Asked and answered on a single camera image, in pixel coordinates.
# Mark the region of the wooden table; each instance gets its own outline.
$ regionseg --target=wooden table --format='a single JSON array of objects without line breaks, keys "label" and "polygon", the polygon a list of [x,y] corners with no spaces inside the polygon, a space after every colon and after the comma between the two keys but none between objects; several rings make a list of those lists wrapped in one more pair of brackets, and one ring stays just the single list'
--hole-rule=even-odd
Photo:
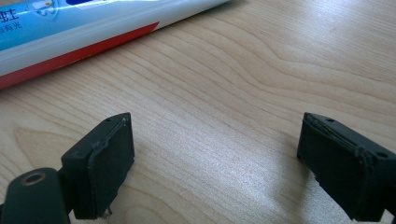
[{"label": "wooden table", "polygon": [[395,12],[234,0],[1,90],[0,201],[131,112],[135,164],[113,216],[73,223],[349,223],[296,159],[301,121],[322,114],[396,152]]}]

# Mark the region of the toothpaste tube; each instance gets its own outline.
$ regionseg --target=toothpaste tube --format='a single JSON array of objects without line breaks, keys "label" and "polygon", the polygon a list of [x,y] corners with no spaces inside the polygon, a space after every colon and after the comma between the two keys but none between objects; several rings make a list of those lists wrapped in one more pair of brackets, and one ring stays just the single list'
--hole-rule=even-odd
[{"label": "toothpaste tube", "polygon": [[0,7],[0,89],[229,0],[25,0]]}]

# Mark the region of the black plastic piece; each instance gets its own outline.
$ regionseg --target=black plastic piece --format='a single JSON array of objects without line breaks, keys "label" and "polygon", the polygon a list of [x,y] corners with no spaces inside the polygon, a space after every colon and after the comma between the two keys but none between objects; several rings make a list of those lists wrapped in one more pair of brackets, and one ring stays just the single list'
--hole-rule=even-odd
[{"label": "black plastic piece", "polygon": [[63,168],[14,179],[0,206],[0,224],[69,223],[103,217],[134,163],[131,115],[102,121],[62,156]]},{"label": "black plastic piece", "polygon": [[340,122],[305,113],[297,152],[351,219],[379,221],[394,204],[396,155]]},{"label": "black plastic piece", "polygon": [[76,218],[102,217],[134,162],[131,118],[102,121],[62,156],[64,174],[76,185]]},{"label": "black plastic piece", "polygon": [[56,170],[37,169],[11,181],[1,223],[69,223]]}]

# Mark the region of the screw hole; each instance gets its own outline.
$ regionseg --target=screw hole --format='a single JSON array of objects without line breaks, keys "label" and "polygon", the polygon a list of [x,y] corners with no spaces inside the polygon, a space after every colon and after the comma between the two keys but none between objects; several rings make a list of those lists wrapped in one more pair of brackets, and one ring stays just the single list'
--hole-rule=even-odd
[{"label": "screw hole", "polygon": [[46,178],[46,174],[44,174],[44,173],[33,173],[31,175],[26,176],[21,181],[21,183],[24,186],[32,186],[32,185],[35,185],[36,183],[42,181],[45,178]]},{"label": "screw hole", "polygon": [[382,158],[387,158],[388,157],[388,155],[383,153],[383,152],[377,152],[376,155],[379,156],[379,157],[382,157]]}]

